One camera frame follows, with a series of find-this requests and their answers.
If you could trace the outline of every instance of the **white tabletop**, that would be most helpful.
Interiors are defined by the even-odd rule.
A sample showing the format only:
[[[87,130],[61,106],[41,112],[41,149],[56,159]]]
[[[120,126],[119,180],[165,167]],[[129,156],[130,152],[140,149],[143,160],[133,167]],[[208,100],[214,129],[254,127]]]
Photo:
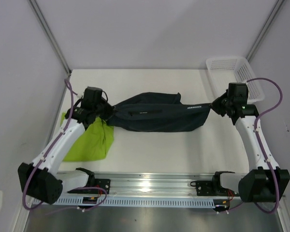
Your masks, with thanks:
[[[102,88],[111,105],[143,92],[179,92],[183,104],[198,104],[213,100],[206,75],[205,70],[73,70],[71,85],[77,93],[83,93],[87,86]],[[70,106],[67,92],[60,111],[66,112]],[[191,132],[132,132],[116,127],[114,137],[104,160],[63,162],[59,170],[83,167],[116,173],[248,172],[238,131],[229,118],[213,111],[202,127]]]

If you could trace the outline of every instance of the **white wall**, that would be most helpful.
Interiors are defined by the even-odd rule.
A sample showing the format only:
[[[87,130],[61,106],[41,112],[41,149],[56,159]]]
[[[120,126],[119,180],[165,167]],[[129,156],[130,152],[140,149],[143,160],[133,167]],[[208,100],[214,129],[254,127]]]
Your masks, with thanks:
[[[276,0],[37,0],[72,69],[206,68],[246,56]]]
[[[276,81],[282,88],[284,99],[279,108],[264,116],[262,127],[275,159],[282,169],[290,172],[290,0],[274,22],[251,66],[259,77]],[[269,83],[262,83],[266,99],[258,105],[259,111],[277,103],[279,94]],[[290,183],[286,190],[290,209]]]
[[[11,228],[21,189],[17,168],[45,146],[63,71],[26,0],[0,0],[0,232]]]

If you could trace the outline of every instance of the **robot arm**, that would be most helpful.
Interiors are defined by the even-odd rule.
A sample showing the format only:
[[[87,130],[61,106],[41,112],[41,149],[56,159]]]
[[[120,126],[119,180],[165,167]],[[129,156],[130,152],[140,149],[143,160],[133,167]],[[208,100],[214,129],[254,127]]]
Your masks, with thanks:
[[[67,117],[70,110],[72,110],[72,118],[64,131],[63,129],[68,123]],[[72,145],[95,121],[96,117],[103,115],[104,118],[107,118],[111,116],[112,111],[112,106],[102,97],[102,89],[86,88],[83,98],[75,104],[73,109],[67,111],[66,119],[46,148],[31,164],[22,163],[19,166],[18,176],[22,191],[24,191],[29,176],[34,169],[36,171],[30,180],[26,194],[48,204],[56,202],[62,192],[91,186],[94,176],[88,170],[79,168],[66,174],[57,174],[57,172]],[[51,150],[44,157],[50,146],[52,146]]]
[[[247,104],[248,88],[246,84],[229,83],[229,88],[221,97],[212,103],[212,109],[219,115],[227,114],[239,131],[248,156],[249,173],[244,177],[232,172],[216,172],[217,186],[238,192],[244,202],[274,202],[275,187],[273,175],[269,169],[270,162],[279,187],[279,198],[282,197],[290,180],[288,170],[281,170],[275,161],[264,138],[261,124],[257,130],[264,150],[268,156],[264,157],[255,132],[255,120],[259,116],[255,105]]]

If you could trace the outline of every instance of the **plastic basket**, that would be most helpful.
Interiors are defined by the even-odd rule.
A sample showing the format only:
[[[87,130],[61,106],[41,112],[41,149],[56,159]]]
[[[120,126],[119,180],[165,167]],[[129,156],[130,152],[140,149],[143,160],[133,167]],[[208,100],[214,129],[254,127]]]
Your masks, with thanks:
[[[244,57],[221,57],[206,60],[209,83],[215,98],[225,93],[230,82],[243,82],[256,78],[250,64]],[[248,103],[264,100],[264,92],[258,81],[247,83]]]

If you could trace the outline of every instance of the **lime green cloth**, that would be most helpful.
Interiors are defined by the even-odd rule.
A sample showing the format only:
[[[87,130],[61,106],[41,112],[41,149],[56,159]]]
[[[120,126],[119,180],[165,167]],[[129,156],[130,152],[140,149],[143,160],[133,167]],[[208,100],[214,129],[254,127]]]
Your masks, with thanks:
[[[114,141],[114,127],[101,118],[96,118],[87,130],[76,140],[63,161],[95,161],[106,157]]]

